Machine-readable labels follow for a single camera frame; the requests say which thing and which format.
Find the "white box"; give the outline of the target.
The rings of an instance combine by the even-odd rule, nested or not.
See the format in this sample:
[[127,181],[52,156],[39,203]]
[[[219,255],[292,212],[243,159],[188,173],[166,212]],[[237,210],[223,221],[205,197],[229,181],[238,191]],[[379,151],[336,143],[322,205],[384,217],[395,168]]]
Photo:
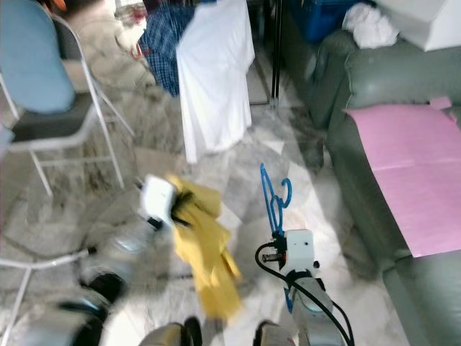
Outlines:
[[399,36],[422,50],[461,47],[461,0],[375,0]]

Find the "white shirt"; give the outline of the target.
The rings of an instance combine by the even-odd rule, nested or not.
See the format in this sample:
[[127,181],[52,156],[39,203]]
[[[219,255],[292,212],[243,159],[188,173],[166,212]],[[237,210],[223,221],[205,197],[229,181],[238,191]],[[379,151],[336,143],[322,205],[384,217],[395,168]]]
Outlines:
[[233,147],[250,128],[246,76],[254,57],[246,0],[195,7],[176,46],[188,164]]

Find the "grey-green sofa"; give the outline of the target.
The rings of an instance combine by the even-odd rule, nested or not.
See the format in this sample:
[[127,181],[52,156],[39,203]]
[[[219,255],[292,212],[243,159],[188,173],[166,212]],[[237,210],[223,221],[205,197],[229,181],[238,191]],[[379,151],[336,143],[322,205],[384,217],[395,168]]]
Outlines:
[[375,105],[454,102],[461,125],[461,47],[424,52],[405,40],[360,49],[343,30],[307,43],[294,25],[276,48],[306,106],[310,128],[325,138],[340,197],[355,233],[382,275],[406,339],[412,346],[461,346],[461,250],[415,258],[388,210],[355,122],[346,110]]

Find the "blue plaid shirt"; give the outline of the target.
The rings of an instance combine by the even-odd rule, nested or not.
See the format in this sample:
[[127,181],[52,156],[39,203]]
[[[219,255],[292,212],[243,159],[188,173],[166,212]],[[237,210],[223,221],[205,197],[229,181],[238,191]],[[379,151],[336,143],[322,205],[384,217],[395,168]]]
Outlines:
[[193,6],[160,3],[148,11],[147,27],[138,40],[155,80],[172,97],[180,95],[176,48],[193,16]]

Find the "robot right leg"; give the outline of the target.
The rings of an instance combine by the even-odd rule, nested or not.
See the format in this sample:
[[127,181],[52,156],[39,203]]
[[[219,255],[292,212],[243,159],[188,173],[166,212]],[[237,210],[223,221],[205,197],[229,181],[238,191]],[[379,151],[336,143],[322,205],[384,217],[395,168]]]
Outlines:
[[256,328],[253,346],[297,346],[289,330],[272,321],[262,321]]

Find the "blue plastic clothes hanger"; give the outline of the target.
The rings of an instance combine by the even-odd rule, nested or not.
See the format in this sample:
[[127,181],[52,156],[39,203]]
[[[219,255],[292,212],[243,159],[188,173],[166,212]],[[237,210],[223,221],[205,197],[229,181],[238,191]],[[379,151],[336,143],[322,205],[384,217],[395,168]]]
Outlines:
[[[270,228],[270,234],[272,234],[272,241],[285,241],[285,231],[283,230],[283,223],[284,223],[284,214],[283,210],[286,208],[291,201],[291,181],[289,178],[284,178],[281,182],[283,187],[287,188],[287,197],[281,198],[279,195],[276,194],[274,191],[274,185],[271,181],[267,169],[266,164],[260,164],[260,175],[261,175],[261,185],[262,191],[264,195],[264,204],[266,204],[266,210],[268,215],[268,224]],[[281,280],[285,281],[285,302],[287,304],[287,310],[289,312],[293,309],[293,302],[292,298],[290,297],[291,294],[291,285],[289,284],[289,279],[292,274],[290,272],[287,275],[281,273],[281,270],[274,271],[270,270],[269,267],[266,267],[258,263],[258,251],[256,254],[256,262],[260,266],[260,268],[264,268],[266,272],[269,272],[271,275],[277,276]]]

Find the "robot left leg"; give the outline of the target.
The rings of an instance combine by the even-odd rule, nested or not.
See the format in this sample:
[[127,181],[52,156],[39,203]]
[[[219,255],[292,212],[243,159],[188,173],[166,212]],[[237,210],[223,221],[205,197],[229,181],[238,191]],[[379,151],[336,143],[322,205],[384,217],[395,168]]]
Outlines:
[[149,332],[138,346],[203,346],[201,324],[196,316],[172,322]]

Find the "white crumpled cloth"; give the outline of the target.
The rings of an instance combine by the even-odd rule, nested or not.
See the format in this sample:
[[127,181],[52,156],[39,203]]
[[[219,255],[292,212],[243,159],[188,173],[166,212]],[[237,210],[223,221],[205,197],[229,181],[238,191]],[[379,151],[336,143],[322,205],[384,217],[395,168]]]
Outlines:
[[399,30],[381,10],[371,4],[353,4],[346,11],[342,27],[352,33],[361,49],[391,46],[398,40]]

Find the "black clothes drying rack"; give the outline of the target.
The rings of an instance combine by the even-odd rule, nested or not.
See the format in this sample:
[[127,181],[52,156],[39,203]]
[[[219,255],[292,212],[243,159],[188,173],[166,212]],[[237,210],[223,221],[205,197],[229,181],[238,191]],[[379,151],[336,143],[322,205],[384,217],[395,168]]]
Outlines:
[[282,57],[280,52],[282,26],[284,19],[282,10],[284,7],[284,0],[246,0],[247,6],[256,6],[257,13],[263,17],[259,23],[259,31],[261,35],[269,32],[271,39],[270,50],[268,56],[270,57],[272,76],[271,84],[267,89],[267,99],[263,102],[251,102],[253,106],[270,106],[276,107],[279,105],[279,91],[281,86],[281,67]]

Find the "blue storage bin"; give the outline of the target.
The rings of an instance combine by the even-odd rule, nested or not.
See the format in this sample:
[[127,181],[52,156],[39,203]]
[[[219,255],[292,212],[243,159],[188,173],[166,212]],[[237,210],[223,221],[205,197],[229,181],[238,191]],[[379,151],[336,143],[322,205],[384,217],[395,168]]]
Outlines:
[[284,4],[303,39],[316,43],[340,29],[346,11],[360,1],[284,0]]

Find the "yellow polo shirt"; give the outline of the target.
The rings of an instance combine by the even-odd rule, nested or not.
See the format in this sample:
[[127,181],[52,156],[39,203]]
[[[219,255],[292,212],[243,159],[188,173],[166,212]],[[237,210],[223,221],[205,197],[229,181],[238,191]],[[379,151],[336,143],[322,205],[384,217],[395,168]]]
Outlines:
[[241,277],[239,267],[228,250],[231,234],[220,222],[220,192],[168,175],[176,194],[190,192],[194,195],[181,215],[190,222],[185,228],[174,224],[172,237],[178,257],[193,271],[194,289],[208,319],[233,319],[241,308],[241,298],[236,283]]

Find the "light blue cushion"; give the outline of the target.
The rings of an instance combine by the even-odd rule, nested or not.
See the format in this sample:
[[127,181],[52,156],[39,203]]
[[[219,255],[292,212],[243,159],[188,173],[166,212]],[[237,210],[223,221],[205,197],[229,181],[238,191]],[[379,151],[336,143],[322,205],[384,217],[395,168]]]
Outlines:
[[27,111],[68,110],[75,99],[55,25],[34,0],[2,0],[0,72],[12,101]]

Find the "pink mat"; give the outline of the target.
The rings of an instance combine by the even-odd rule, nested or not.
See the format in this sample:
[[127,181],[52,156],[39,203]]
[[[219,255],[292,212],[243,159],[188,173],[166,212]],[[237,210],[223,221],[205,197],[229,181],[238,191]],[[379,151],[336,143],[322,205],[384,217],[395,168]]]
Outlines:
[[447,97],[346,111],[413,257],[461,250],[461,128]]

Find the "robot leg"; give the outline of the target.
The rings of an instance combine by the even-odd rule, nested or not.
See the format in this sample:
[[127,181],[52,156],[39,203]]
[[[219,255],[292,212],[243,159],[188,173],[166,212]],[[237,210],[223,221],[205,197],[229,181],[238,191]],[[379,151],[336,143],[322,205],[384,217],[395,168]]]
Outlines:
[[297,346],[289,330],[272,321],[262,321],[256,328],[253,346]]
[[172,322],[149,332],[138,346],[203,346],[201,324],[196,316]]

